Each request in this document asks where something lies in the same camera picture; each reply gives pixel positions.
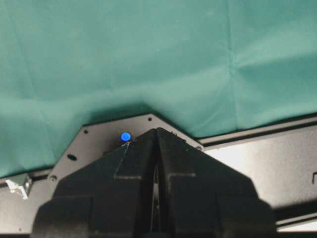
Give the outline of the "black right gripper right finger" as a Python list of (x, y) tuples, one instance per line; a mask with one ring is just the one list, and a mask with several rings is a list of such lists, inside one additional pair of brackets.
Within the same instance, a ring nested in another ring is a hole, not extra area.
[(249, 177), (165, 129), (157, 137), (173, 237), (277, 237), (274, 212)]

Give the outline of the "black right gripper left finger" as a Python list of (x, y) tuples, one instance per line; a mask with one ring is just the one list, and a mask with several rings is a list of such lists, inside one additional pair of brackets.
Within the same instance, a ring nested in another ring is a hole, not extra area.
[(139, 238), (152, 229), (156, 131), (63, 178), (34, 220), (34, 238)]

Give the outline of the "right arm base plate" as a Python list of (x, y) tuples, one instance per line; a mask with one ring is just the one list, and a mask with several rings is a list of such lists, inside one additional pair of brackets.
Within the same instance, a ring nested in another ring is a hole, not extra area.
[(189, 145), (199, 150), (204, 149), (198, 141), (153, 114), (85, 125), (48, 176), (51, 190), (55, 190), (58, 182), (64, 177), (153, 128), (163, 128), (182, 138)]

